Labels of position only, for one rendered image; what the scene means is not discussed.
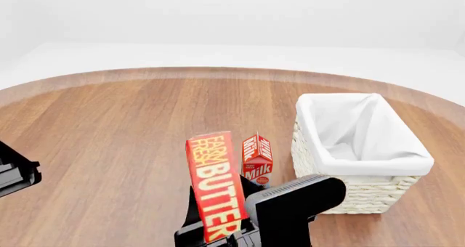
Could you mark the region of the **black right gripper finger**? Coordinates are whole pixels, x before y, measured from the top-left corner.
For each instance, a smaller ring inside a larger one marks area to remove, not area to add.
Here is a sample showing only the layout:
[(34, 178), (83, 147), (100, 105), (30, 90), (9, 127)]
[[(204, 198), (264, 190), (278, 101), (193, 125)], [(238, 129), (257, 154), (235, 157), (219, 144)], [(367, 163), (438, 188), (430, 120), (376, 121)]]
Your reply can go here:
[(243, 188), (243, 194), (245, 199), (251, 198), (252, 201), (262, 201), (262, 191), (264, 190), (263, 186), (256, 185), (252, 181), (249, 181), (242, 174), (240, 175), (240, 182)]
[(185, 226), (187, 227), (189, 225), (197, 224), (197, 223), (203, 226), (203, 222), (201, 220), (199, 210), (198, 210), (197, 200), (195, 198), (195, 192), (194, 192), (193, 187), (190, 186), (189, 203), (188, 203), (187, 214), (185, 218)]

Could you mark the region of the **red butter box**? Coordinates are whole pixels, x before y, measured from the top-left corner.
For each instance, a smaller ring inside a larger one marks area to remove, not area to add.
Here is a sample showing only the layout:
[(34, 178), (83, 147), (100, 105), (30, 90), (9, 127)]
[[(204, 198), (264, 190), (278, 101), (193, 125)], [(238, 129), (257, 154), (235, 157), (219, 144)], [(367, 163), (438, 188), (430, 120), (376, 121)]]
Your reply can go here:
[(212, 243), (240, 231), (248, 214), (231, 132), (192, 137), (185, 150), (204, 240)]

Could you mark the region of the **white wicker basket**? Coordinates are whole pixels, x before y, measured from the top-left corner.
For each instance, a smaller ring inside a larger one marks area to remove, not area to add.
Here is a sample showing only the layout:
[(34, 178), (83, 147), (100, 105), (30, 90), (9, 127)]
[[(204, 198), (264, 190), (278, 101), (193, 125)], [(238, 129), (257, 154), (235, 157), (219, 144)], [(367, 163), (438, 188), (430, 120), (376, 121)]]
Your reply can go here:
[[(291, 156), (296, 177), (322, 174), (317, 170), (315, 154), (310, 152), (298, 120), (294, 122)], [(343, 202), (323, 214), (383, 214), (422, 177), (336, 177), (346, 185)]]

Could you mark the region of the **white cloth basket liner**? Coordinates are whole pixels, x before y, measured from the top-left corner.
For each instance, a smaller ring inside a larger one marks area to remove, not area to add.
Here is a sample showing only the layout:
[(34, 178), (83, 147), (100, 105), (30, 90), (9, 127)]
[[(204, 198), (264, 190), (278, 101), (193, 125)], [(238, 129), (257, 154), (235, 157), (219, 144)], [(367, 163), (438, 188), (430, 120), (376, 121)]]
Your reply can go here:
[(332, 176), (418, 177), (434, 159), (380, 94), (303, 94), (296, 119), (316, 170)]

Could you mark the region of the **red milk carton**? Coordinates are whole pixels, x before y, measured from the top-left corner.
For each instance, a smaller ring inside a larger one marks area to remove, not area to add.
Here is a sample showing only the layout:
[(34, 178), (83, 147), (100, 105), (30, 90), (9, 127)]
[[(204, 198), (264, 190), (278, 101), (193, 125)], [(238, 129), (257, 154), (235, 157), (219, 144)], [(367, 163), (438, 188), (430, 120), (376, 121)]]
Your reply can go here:
[(272, 148), (268, 139), (256, 133), (242, 143), (242, 175), (264, 188), (271, 186)]

